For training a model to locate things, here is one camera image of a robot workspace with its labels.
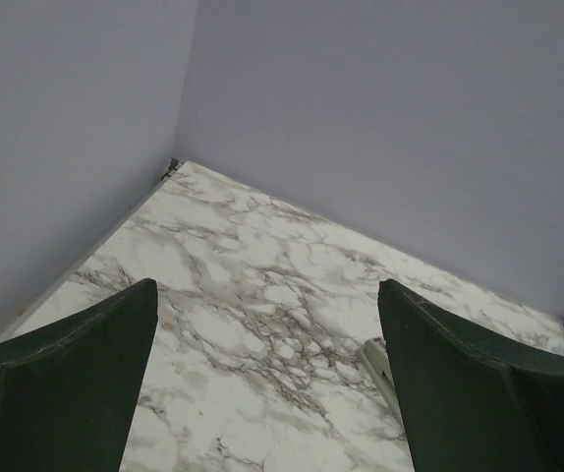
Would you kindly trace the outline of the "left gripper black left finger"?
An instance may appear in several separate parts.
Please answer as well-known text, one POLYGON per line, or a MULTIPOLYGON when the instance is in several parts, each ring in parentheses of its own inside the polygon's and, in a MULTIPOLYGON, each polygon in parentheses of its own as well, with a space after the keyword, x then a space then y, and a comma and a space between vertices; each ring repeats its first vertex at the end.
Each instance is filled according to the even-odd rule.
POLYGON ((0 471, 117 471, 158 322, 144 279, 0 343, 0 471))

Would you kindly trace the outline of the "black metal stapler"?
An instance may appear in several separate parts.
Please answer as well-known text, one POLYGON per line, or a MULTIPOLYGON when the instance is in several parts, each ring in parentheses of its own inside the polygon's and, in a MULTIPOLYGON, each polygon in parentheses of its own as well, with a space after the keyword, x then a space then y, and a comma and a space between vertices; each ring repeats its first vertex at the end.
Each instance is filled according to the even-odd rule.
POLYGON ((374 382, 380 395, 392 412, 395 413, 399 410, 399 404, 393 383, 386 344, 379 337, 370 338, 363 343, 358 354, 362 365, 374 382))

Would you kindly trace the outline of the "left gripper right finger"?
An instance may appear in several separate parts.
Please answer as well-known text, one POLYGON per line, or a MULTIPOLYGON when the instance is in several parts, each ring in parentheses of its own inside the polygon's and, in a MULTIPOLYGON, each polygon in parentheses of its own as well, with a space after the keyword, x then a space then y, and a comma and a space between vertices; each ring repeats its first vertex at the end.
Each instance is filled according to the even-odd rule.
POLYGON ((418 471, 564 471, 564 356, 454 315, 394 279, 377 306, 418 471))

